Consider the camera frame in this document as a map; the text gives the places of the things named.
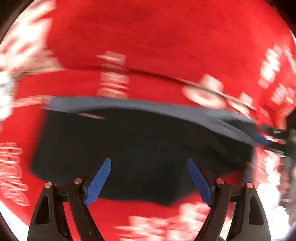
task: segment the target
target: silver bolt head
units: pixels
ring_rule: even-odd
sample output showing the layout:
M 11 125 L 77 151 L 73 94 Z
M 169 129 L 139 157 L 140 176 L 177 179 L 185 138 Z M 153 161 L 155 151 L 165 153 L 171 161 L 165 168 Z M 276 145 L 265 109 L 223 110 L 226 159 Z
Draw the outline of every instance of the silver bolt head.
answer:
M 82 182 L 82 179 L 81 178 L 76 178 L 75 180 L 74 180 L 74 183 L 75 184 L 80 184 Z
M 254 187 L 254 185 L 252 183 L 247 183 L 247 187 L 252 189 Z
M 218 184 L 223 184 L 223 183 L 224 183 L 224 180 L 223 180 L 222 178 L 217 178 L 217 179 L 216 179 L 216 182 L 217 182 Z
M 50 188 L 51 186 L 52 186 L 52 183 L 46 183 L 46 184 L 45 184 L 45 187 L 46 187 L 46 188 Z

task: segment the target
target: black plastic mount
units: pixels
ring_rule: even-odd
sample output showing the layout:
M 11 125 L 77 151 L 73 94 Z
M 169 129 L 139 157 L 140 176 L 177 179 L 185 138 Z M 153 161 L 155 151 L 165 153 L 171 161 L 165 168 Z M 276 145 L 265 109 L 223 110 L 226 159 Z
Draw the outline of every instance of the black plastic mount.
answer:
M 270 241 L 266 215 L 252 183 L 243 187 L 229 185 L 224 180 L 209 179 L 214 203 L 195 241 L 217 241 L 222 230 L 228 205 L 236 202 L 229 241 Z M 71 184 L 44 187 L 32 216 L 28 241 L 72 241 L 63 202 L 69 202 L 71 213 L 82 241 L 104 241 L 98 231 L 87 206 L 84 203 L 85 189 L 92 176 L 75 180 Z
M 28 241 L 72 241 L 63 202 L 71 213 L 82 241 L 103 241 L 88 208 L 83 202 L 83 180 L 79 184 L 44 187 L 33 213 Z
M 266 215 L 252 183 L 245 186 L 219 184 L 215 181 L 214 205 L 194 241 L 216 241 L 222 230 L 228 204 L 235 209 L 227 241 L 270 241 Z

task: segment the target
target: black fabric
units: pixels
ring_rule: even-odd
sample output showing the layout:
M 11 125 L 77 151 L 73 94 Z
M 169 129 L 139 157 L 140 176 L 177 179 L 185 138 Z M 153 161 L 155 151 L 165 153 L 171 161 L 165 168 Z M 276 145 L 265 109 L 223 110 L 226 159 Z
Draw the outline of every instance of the black fabric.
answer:
M 71 182 L 109 157 L 100 198 L 168 205 L 193 190 L 187 160 L 194 156 L 216 177 L 242 169 L 251 146 L 191 122 L 137 110 L 49 111 L 31 169 L 44 181 Z
M 259 134 L 256 131 L 256 124 L 252 119 L 242 116 L 232 110 L 214 110 L 176 104 L 162 104 L 157 102 L 105 97 L 54 97 L 46 109 L 68 113 L 98 109 L 146 111 L 190 121 L 215 133 L 248 145 L 257 146 L 266 142 L 264 137 L 261 137 L 261 140 L 258 142 Z

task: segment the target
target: red fabric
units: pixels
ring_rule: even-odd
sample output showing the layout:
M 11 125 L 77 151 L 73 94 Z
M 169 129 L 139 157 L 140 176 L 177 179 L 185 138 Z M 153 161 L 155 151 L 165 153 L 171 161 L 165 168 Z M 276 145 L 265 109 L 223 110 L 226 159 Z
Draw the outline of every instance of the red fabric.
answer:
M 30 11 L 49 2 L 52 1 L 38 1 Z M 189 0 L 186 3 L 57 1 L 55 10 L 36 17 L 29 24 L 48 18 L 52 18 L 52 22 L 48 36 L 45 35 L 47 49 L 52 51 L 51 56 L 57 58 L 64 70 L 21 79 L 17 85 L 13 114 L 3 122 L 0 134 L 0 152 L 6 158 L 2 160 L 2 166 L 8 168 L 0 178 L 0 200 L 27 225 L 44 187 L 44 182 L 29 172 L 29 163 L 45 118 L 40 104 L 47 102 L 48 96 L 103 95 L 191 106 L 210 105 L 249 115 L 258 124 L 271 125 L 277 125 L 284 109 L 293 105 L 295 73 L 285 50 L 294 54 L 295 43 L 284 21 L 263 0 Z M 7 49 L 7 46 L 2 46 L 0 53 L 6 53 Z M 274 51 L 271 55 L 277 54 L 276 58 L 266 54 L 271 50 Z M 276 59 L 279 61 L 278 70 L 275 68 Z M 140 70 L 201 83 L 237 99 L 243 100 L 247 96 L 255 110 L 233 103 L 230 105 L 220 95 L 189 87 L 196 93 L 196 96 L 192 95 L 188 86 L 178 81 L 135 74 L 133 71 L 100 70 L 108 64 L 125 70 Z M 271 75 L 276 76 L 266 80 L 264 71 L 271 71 Z M 262 157 L 261 152 L 258 151 L 258 160 Z M 255 169 L 255 186 L 267 182 L 264 164 L 257 161 Z M 23 185 L 9 179 L 9 170 L 13 170 L 14 178 Z M 236 183 L 240 176 L 238 172 L 224 178 Z M 190 240 L 200 229 L 199 222 L 205 217 L 203 214 L 208 212 L 203 205 L 198 205 L 200 201 L 197 194 L 170 207 L 99 199 L 90 206 L 90 211 L 106 240 L 136 240 L 141 237 L 172 240 L 177 235 L 183 240 Z M 188 218 L 182 209 L 184 204 L 191 204 L 185 206 L 192 207 L 196 215 Z M 142 219 L 143 223 L 165 231 L 136 226 L 130 216 L 149 218 Z M 162 225 L 157 224 L 152 217 L 166 221 Z M 176 226 L 184 223 L 187 224 L 185 229 Z M 73 221 L 69 221 L 69 225 L 72 229 Z

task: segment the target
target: red surface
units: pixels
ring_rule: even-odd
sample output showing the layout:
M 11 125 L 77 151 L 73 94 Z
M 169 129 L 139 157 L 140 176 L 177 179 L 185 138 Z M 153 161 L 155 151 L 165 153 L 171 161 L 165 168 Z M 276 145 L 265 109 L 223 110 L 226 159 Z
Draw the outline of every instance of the red surface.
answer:
M 41 110 L 40 104 L 28 102 L 29 99 L 34 97 L 34 100 L 40 101 L 40 98 L 35 97 L 99 94 L 199 106 L 198 101 L 189 100 L 184 95 L 185 85 L 182 83 L 129 72 L 121 73 L 126 77 L 121 76 L 114 81 L 114 74 L 111 74 L 113 79 L 110 75 L 106 79 L 104 73 L 107 71 L 99 70 L 102 64 L 196 83 L 200 83 L 203 75 L 211 75 L 222 83 L 223 89 L 220 91 L 223 93 L 235 98 L 240 98 L 245 93 L 253 99 L 252 104 L 256 110 L 248 111 L 258 124 L 279 126 L 283 109 L 293 105 L 294 96 L 288 96 L 285 91 L 282 91 L 283 94 L 276 91 L 279 84 L 286 91 L 288 88 L 295 89 L 295 74 L 284 52 L 279 58 L 280 70 L 276 73 L 275 80 L 268 82 L 267 89 L 258 85 L 260 68 L 266 60 L 267 49 L 273 49 L 277 45 L 280 49 L 288 47 L 292 54 L 295 52 L 295 43 L 288 27 L 263 0 L 190 0 L 186 3 L 57 1 L 55 10 L 35 21 L 43 18 L 53 18 L 46 43 L 65 70 L 22 79 L 17 86 L 13 115 L 4 121 L 0 134 L 0 143 L 16 143 L 16 147 L 22 150 L 17 155 L 20 158 L 18 165 L 22 170 L 20 180 L 28 186 L 28 191 L 22 191 L 22 197 L 27 197 L 29 206 L 22 206 L 26 200 L 15 200 L 13 195 L 9 199 L 0 195 L 0 200 L 27 225 L 45 184 L 29 172 L 29 163 L 38 144 L 45 111 Z M 125 62 L 112 62 L 97 57 L 105 55 L 106 51 L 125 55 Z M 271 100 L 275 93 L 278 93 L 277 104 Z M 287 102 L 288 97 L 293 99 L 292 103 Z M 226 108 L 235 110 L 224 98 L 214 98 L 225 102 Z M 262 166 L 255 165 L 255 168 L 262 169 Z M 257 178 L 266 182 L 266 173 L 260 173 L 257 171 Z M 225 179 L 235 183 L 240 176 L 229 175 Z M 255 185 L 258 185 L 258 179 L 254 180 Z M 129 216 L 168 219 L 181 213 L 181 204 L 197 202 L 200 202 L 197 194 L 192 194 L 170 207 L 145 202 L 99 199 L 90 206 L 90 211 L 106 240 L 119 240 L 119 237 L 134 239 L 119 235 L 129 234 L 130 231 L 114 227 L 132 225 L 129 223 Z

